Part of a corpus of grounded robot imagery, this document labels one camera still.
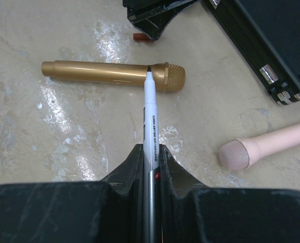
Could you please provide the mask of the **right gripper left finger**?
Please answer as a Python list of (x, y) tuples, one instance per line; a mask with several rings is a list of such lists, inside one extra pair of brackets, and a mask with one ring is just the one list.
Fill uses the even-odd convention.
[(0, 242), (142, 242), (143, 147), (100, 181), (0, 185)]

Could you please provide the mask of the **red white marker pen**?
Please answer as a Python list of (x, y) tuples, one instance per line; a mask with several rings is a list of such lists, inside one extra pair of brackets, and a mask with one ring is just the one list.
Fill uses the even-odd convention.
[(156, 84), (151, 67), (144, 81), (143, 242), (161, 242), (160, 168)]

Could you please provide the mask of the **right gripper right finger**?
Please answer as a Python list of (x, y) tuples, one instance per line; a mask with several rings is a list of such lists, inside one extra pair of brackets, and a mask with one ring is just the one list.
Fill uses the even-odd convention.
[(300, 191), (212, 188), (160, 146), (164, 242), (300, 242)]

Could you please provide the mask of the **red marker cap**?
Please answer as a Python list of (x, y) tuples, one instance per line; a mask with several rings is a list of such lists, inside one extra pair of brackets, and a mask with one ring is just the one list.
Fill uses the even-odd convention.
[(133, 40), (136, 42), (151, 42), (151, 39), (144, 33), (134, 33)]

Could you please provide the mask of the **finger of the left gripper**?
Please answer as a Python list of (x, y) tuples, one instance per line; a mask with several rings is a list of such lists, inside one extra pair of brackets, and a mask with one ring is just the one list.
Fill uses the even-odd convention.
[(169, 10), (181, 11), (197, 1), (122, 1), (129, 20), (144, 20)]
[(153, 10), (135, 12), (131, 10), (131, 24), (152, 41), (157, 41), (162, 33), (181, 10)]

